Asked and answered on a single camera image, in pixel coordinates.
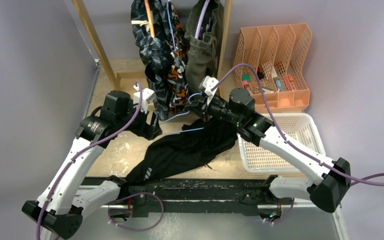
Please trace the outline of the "black shorts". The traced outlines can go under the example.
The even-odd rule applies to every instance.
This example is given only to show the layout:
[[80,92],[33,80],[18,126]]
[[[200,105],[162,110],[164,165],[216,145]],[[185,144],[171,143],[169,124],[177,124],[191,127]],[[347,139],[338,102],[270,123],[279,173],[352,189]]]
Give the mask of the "black shorts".
[[234,147],[237,126],[218,118],[195,120],[183,125],[178,134],[168,134],[151,143],[140,161],[125,177],[119,197],[128,195],[130,186],[165,179],[203,166]]

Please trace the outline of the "dark leaf-print shorts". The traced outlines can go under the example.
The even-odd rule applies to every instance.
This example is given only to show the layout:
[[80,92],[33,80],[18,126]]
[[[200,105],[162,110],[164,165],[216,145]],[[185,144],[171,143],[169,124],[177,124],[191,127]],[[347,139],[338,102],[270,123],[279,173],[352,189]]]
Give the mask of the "dark leaf-print shorts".
[[160,120],[167,120],[171,91],[168,73],[173,64],[169,44],[169,23],[166,8],[160,0],[148,2],[152,19],[148,18],[144,0],[134,0],[131,4],[130,19],[135,44],[145,66],[148,87],[156,94],[153,101]]

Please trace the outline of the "orange plastic hanger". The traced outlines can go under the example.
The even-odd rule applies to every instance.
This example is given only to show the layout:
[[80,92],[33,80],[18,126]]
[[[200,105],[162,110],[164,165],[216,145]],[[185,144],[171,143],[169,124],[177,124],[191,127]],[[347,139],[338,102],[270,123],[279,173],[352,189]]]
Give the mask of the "orange plastic hanger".
[[149,0],[144,0],[144,5],[145,5],[145,10],[146,10],[147,19],[148,19],[150,36],[152,38],[155,38],[156,34],[154,29],[153,13],[149,4]]

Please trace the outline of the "light blue wire hanger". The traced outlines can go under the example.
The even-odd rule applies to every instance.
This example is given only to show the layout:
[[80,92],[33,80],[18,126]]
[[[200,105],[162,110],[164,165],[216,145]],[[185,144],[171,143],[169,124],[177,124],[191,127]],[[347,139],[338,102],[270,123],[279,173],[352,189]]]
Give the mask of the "light blue wire hanger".
[[[202,93],[193,93],[189,98],[188,98],[188,103],[191,103],[191,99],[195,96],[201,96]],[[177,115],[174,115],[170,118],[168,118],[167,120],[163,121],[162,123],[160,123],[160,125],[162,124],[165,124],[167,122],[170,122],[171,120],[175,119],[175,118],[178,118],[178,117],[181,117],[181,116],[186,116],[190,113],[190,111],[186,111],[184,113],[180,113],[180,114],[177,114]],[[192,129],[186,129],[186,130],[179,130],[179,131],[172,131],[172,132],[163,132],[161,135],[175,135],[175,134],[181,134],[181,133],[187,133],[187,132],[194,132],[194,131],[199,131],[199,130],[203,130],[204,127],[198,127],[198,128],[192,128]]]

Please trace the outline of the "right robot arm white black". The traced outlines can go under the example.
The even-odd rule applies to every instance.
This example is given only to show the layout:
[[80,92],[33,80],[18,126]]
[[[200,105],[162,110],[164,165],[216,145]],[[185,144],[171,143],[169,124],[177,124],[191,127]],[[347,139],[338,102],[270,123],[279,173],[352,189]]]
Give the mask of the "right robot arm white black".
[[244,88],[233,89],[228,100],[204,92],[185,107],[203,120],[216,118],[234,124],[243,140],[278,155],[305,174],[299,179],[270,176],[260,191],[268,204],[280,198],[297,198],[333,213],[351,187],[346,178],[351,173],[347,160],[333,160],[285,134],[273,117],[267,118],[255,110],[255,99]]

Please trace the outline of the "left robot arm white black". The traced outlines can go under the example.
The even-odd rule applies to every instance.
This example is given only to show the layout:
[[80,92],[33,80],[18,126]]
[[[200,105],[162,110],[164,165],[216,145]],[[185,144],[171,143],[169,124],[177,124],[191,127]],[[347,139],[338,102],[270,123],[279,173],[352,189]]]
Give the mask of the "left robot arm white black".
[[22,211],[36,222],[38,240],[71,238],[82,221],[101,206],[115,202],[143,204],[147,193],[134,189],[117,176],[107,177],[100,185],[77,195],[86,174],[97,158],[121,132],[153,140],[162,133],[158,114],[147,123],[149,104],[156,94],[149,88],[134,94],[113,90],[84,118],[75,133],[72,146],[55,177],[36,200],[28,200]]

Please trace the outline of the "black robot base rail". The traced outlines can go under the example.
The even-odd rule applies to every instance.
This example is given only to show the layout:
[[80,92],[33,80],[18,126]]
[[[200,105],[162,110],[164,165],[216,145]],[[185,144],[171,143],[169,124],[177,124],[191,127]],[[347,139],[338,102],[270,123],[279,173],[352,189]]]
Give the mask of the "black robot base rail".
[[128,187],[128,195],[104,203],[130,209],[134,218],[150,213],[242,214],[280,218],[291,197],[277,198],[265,179],[166,178]]

